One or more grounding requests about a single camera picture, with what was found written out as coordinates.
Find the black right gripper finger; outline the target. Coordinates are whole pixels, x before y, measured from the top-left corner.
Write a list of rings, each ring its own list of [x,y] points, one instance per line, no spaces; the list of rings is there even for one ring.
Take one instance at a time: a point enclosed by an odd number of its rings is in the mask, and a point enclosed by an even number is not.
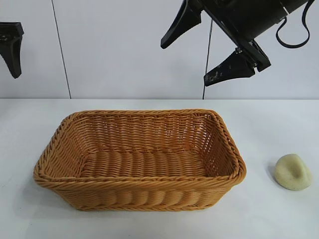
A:
[[[256,62],[248,54],[236,49],[222,63],[203,77],[204,85],[211,86],[223,81],[250,78],[255,75]]]
[[[166,49],[185,32],[200,24],[201,12],[202,3],[199,0],[183,0],[173,23],[160,41],[161,48]]]

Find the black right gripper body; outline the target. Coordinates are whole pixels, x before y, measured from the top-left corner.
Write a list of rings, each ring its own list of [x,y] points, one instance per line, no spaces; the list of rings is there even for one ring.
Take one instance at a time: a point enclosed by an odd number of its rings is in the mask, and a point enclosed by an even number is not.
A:
[[[250,68],[271,66],[255,38],[289,14],[284,0],[199,0],[204,10],[241,50]]]

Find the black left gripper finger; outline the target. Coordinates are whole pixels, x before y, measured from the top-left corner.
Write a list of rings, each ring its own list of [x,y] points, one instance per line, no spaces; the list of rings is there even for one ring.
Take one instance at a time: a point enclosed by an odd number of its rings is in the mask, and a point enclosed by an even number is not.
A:
[[[20,50],[23,35],[20,22],[0,23],[0,55],[15,79],[21,75]]]

